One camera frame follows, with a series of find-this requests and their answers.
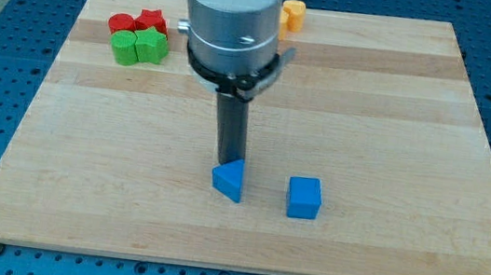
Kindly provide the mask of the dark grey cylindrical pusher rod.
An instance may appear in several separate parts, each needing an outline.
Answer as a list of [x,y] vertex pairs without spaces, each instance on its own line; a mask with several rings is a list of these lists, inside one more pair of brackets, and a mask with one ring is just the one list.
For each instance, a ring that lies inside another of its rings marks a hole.
[[217,154],[221,165],[245,158],[249,105],[217,94]]

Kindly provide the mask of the black clamp ring mount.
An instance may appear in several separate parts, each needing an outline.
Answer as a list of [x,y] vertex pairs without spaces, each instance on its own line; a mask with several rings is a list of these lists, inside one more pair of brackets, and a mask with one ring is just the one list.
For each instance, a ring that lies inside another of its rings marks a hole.
[[189,45],[186,45],[186,48],[187,60],[192,70],[191,75],[203,88],[212,93],[237,98],[242,103],[249,103],[275,84],[285,65],[291,62],[296,54],[295,48],[288,48],[283,54],[275,54],[272,61],[262,69],[235,76],[212,71],[198,61]]

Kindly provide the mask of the yellow block behind arm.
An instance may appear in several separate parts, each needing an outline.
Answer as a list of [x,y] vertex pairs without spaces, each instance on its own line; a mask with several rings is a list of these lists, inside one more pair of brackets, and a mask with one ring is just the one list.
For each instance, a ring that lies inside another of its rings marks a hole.
[[278,32],[278,40],[283,41],[286,38],[288,33],[288,20],[290,18],[290,14],[286,12],[284,9],[280,11],[279,16],[279,32]]

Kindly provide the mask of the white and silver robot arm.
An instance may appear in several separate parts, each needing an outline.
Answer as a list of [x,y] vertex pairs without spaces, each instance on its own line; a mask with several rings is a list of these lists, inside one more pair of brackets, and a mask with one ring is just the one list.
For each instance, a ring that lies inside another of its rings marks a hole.
[[278,51],[282,2],[187,0],[188,18],[178,23],[192,75],[216,95],[221,164],[245,157],[249,104],[294,57]]

